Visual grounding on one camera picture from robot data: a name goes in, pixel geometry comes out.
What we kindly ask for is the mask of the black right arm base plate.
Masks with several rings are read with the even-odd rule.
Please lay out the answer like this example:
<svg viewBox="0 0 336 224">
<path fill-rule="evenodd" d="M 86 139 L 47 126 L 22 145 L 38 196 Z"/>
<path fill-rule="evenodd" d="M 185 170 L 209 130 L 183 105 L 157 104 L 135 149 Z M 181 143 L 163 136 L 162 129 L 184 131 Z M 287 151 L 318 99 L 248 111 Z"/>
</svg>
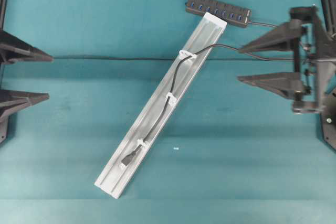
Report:
<svg viewBox="0 0 336 224">
<path fill-rule="evenodd" d="M 324 110 L 320 113 L 323 140 L 335 151 L 335 88 L 325 99 Z"/>
</svg>

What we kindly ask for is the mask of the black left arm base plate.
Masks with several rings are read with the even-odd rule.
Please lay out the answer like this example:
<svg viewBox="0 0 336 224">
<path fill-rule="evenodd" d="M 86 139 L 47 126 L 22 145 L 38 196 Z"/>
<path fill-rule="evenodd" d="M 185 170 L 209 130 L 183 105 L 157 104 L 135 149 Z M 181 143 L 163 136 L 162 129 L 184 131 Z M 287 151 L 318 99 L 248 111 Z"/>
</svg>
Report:
<svg viewBox="0 0 336 224">
<path fill-rule="evenodd" d="M 1 122 L 1 145 L 14 138 L 16 126 L 17 114 L 12 114 Z"/>
</svg>

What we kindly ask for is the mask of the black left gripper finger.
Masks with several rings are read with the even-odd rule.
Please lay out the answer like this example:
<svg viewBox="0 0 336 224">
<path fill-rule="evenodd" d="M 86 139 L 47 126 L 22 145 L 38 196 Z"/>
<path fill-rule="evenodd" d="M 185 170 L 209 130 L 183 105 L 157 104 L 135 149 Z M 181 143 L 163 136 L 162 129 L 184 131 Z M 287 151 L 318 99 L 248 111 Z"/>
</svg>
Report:
<svg viewBox="0 0 336 224">
<path fill-rule="evenodd" d="M 20 61 L 52 62 L 53 57 L 1 30 L 1 63 L 14 64 Z"/>
<path fill-rule="evenodd" d="M 50 98 L 48 93 L 34 93 L 1 89 L 1 118 Z"/>
</svg>

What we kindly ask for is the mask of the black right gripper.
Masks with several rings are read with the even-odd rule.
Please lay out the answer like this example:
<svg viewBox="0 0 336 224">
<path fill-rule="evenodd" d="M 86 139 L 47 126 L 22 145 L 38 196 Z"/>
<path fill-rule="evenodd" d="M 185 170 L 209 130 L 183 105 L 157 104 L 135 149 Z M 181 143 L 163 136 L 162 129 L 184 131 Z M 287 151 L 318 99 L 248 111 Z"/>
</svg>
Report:
<svg viewBox="0 0 336 224">
<path fill-rule="evenodd" d="M 294 7 L 290 10 L 292 19 L 312 25 L 315 53 L 308 54 L 306 61 L 315 68 L 313 102 L 302 101 L 302 81 L 299 72 L 278 72 L 252 76 L 238 76 L 237 79 L 250 86 L 259 87 L 285 99 L 298 100 L 292 105 L 295 113 L 320 113 L 325 107 L 328 83 L 335 73 L 335 42 L 323 28 L 317 8 Z M 285 22 L 263 36 L 242 46 L 238 52 L 293 51 L 299 46 L 302 36 L 302 22 Z"/>
</svg>

